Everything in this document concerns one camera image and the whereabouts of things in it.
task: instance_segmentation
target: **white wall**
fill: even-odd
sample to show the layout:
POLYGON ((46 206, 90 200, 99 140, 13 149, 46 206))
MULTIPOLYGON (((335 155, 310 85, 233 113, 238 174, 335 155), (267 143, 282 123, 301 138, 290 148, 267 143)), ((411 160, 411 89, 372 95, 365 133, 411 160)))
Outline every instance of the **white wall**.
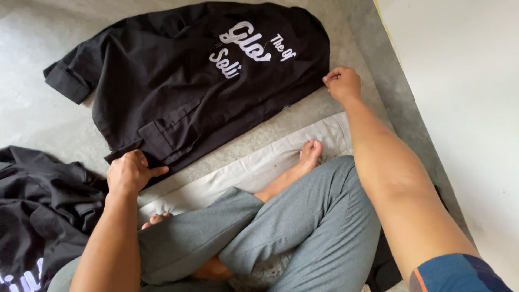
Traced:
POLYGON ((375 3, 477 248, 519 291, 519 1, 375 3))

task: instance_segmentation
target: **orange stripe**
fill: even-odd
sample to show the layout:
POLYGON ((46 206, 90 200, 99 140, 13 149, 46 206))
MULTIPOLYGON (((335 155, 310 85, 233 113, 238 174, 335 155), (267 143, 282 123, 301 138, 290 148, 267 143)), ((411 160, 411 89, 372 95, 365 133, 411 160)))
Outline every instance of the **orange stripe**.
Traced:
POLYGON ((420 283, 420 286, 422 287, 422 292, 427 292, 427 287, 425 286, 424 280, 420 275, 420 272, 418 271, 418 268, 415 268, 414 270, 416 278, 418 279, 418 282, 420 283))

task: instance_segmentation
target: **black garment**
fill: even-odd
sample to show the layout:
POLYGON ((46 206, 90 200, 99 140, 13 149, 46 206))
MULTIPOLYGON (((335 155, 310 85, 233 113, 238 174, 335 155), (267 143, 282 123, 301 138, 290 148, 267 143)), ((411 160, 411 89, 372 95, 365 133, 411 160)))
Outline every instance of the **black garment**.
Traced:
POLYGON ((106 180, 78 162, 0 149, 0 291, 47 290, 57 271, 83 253, 107 191, 106 180))
POLYGON ((109 163, 141 149, 171 175, 320 88, 329 55, 302 8, 207 2, 123 19, 44 75, 76 103, 97 88, 109 163))

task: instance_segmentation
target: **person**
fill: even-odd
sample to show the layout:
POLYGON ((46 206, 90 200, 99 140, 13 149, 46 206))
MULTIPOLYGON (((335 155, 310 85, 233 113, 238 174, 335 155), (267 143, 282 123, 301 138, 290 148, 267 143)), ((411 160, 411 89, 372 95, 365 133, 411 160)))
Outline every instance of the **person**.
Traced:
POLYGON ((231 188, 208 208, 155 215, 137 232, 138 192, 168 169, 129 152, 108 170, 105 211, 83 255, 49 291, 231 291, 233 274, 296 248, 269 291, 359 292, 380 225, 411 292, 511 291, 445 210, 418 157, 364 104, 355 70, 337 67, 323 82, 348 115, 354 156, 317 166, 322 144, 310 140, 260 192, 231 188))

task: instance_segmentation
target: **left hand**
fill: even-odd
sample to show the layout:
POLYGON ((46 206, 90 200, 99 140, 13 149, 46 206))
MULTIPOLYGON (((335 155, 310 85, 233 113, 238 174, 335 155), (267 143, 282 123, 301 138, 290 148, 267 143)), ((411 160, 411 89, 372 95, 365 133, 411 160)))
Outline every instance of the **left hand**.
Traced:
POLYGON ((162 166, 148 168, 148 160, 141 150, 133 150, 121 158, 112 161, 108 173, 108 188, 110 191, 125 191, 138 193, 152 177, 161 176, 169 171, 169 167, 162 166))

